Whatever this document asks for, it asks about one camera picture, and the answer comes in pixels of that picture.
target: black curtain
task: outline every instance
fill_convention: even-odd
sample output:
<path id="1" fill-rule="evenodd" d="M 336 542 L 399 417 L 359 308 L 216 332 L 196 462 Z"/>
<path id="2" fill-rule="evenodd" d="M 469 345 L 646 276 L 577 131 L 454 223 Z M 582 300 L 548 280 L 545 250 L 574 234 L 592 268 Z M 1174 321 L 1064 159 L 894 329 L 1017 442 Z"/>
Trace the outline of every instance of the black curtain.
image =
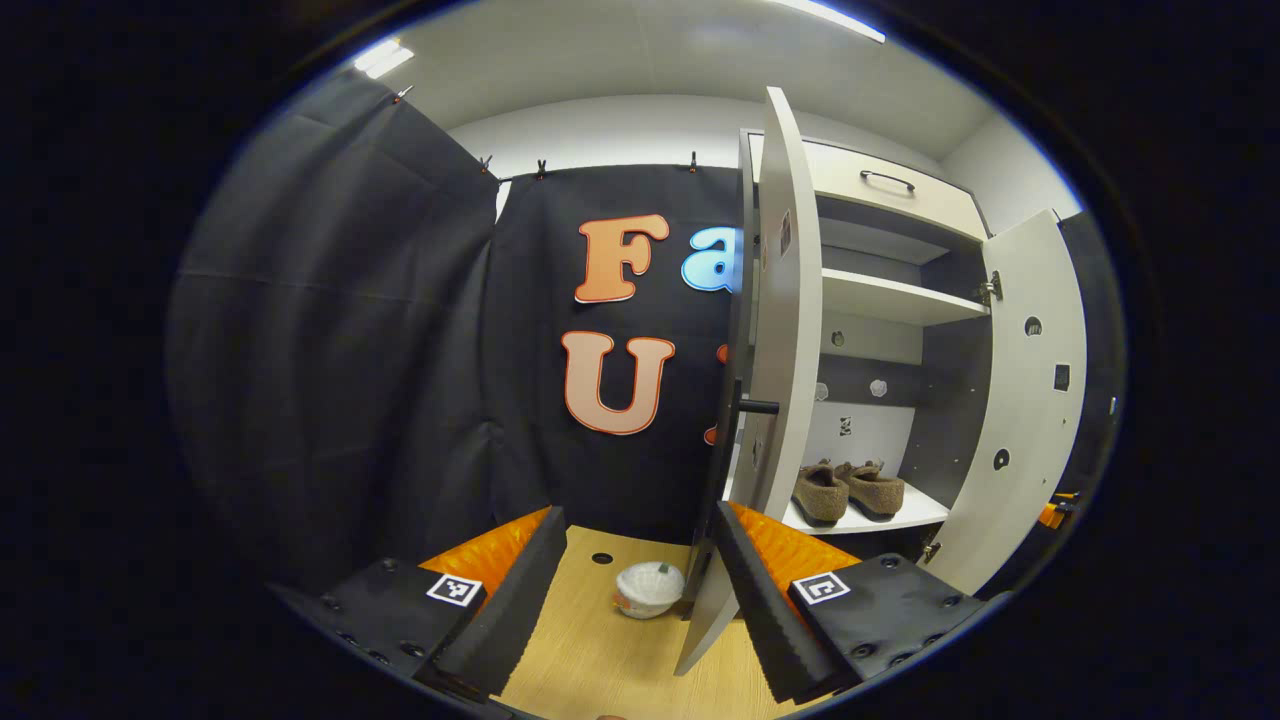
<path id="1" fill-rule="evenodd" d="M 319 591 L 497 521 L 479 310 L 497 181 L 351 72 L 242 150 L 180 263 L 170 404 L 268 577 Z"/>
<path id="2" fill-rule="evenodd" d="M 728 338 L 731 299 L 723 290 L 694 290 L 681 265 L 695 251 L 689 242 L 695 232 L 741 225 L 737 183 L 737 170 L 690 173 L 672 165 L 581 168 L 512 181 L 493 240 L 481 354 L 485 396 L 503 428 L 494 454 L 498 497 L 518 505 L 539 496 L 562 505 L 570 524 L 690 542 L 710 459 L 703 432 L 716 424 L 723 370 L 716 351 Z M 623 272 L 635 295 L 621 302 L 575 301 L 586 264 L 580 225 L 649 214 L 662 215 L 669 234 L 650 242 L 646 273 Z M 561 346 L 568 331 L 613 338 L 600 377 L 600 400 L 613 409 L 627 407 L 632 397 L 627 341 L 675 343 L 648 428 L 605 434 L 570 414 Z"/>

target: door hinge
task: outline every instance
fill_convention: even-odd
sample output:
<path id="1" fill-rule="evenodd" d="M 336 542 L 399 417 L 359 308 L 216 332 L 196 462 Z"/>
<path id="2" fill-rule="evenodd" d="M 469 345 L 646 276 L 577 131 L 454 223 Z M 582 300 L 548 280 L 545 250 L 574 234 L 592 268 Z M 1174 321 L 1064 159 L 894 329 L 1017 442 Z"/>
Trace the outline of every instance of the door hinge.
<path id="1" fill-rule="evenodd" d="M 996 300 L 1004 300 L 1005 291 L 1000 286 L 1000 270 L 992 270 L 991 279 L 979 284 L 978 290 L 975 290 L 973 293 L 975 297 L 982 299 L 982 304 L 986 305 L 987 307 L 991 307 L 992 295 L 996 296 Z"/>

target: open cabinet door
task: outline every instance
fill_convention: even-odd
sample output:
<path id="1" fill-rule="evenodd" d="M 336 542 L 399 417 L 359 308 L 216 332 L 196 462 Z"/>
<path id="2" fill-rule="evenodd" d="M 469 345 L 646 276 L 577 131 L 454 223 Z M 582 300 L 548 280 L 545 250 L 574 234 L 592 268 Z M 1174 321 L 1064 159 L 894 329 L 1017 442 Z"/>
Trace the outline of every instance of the open cabinet door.
<path id="1" fill-rule="evenodd" d="M 1084 306 L 1071 256 L 1044 210 L 983 242 L 991 299 L 991 389 L 978 448 L 920 565 L 974 594 L 1036 524 L 1075 442 L 1084 400 Z"/>
<path id="2" fill-rule="evenodd" d="M 750 395 L 777 402 L 778 414 L 746 415 L 730 500 L 782 518 L 809 436 L 818 382 L 822 243 L 800 128 L 777 87 L 768 88 L 759 190 L 759 316 Z M 701 659 L 736 612 L 728 573 L 714 552 L 694 600 L 677 675 Z"/>

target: drawer handle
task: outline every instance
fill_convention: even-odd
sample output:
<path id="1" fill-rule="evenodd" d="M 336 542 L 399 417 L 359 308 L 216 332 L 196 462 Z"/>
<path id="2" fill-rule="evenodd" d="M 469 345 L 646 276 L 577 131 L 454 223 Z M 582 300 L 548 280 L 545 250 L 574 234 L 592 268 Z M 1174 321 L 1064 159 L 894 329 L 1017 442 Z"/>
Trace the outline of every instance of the drawer handle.
<path id="1" fill-rule="evenodd" d="M 906 182 L 906 181 L 905 181 L 905 179 L 902 179 L 902 178 L 895 178 L 893 176 L 886 176 L 884 173 L 873 173 L 873 172 L 870 172 L 870 170 L 863 170 L 863 172 L 860 172 L 860 173 L 858 173 L 858 174 L 859 174 L 859 176 L 861 176 L 864 181 L 865 181 L 867 178 L 872 177 L 872 176 L 876 176 L 876 177 L 878 177 L 878 178 L 884 178 L 884 179 L 891 179 L 891 181 L 897 181 L 897 182 L 900 182 L 900 183 L 902 183 L 902 184 L 905 184 L 905 186 L 906 186 L 906 191 L 908 191 L 908 192 L 915 192 L 915 186 L 914 186 L 914 184 L 911 184 L 911 183 L 909 183 L 909 182 Z"/>

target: shoe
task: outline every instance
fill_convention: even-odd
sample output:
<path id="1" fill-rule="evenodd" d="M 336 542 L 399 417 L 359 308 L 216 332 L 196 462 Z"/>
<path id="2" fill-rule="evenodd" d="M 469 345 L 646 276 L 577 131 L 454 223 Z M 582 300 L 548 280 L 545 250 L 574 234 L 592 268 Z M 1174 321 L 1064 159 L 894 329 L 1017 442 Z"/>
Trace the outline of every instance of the shoe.
<path id="1" fill-rule="evenodd" d="M 876 464 L 868 460 L 859 468 L 842 462 L 835 469 L 836 479 L 849 488 L 849 501 L 858 506 L 868 520 L 879 523 L 892 520 L 902 509 L 902 489 L 906 487 L 901 478 L 881 475 L 883 466 L 883 462 Z"/>
<path id="2" fill-rule="evenodd" d="M 849 488 L 836 479 L 826 461 L 800 468 L 796 488 L 791 493 L 800 516 L 814 528 L 829 528 L 849 509 Z"/>

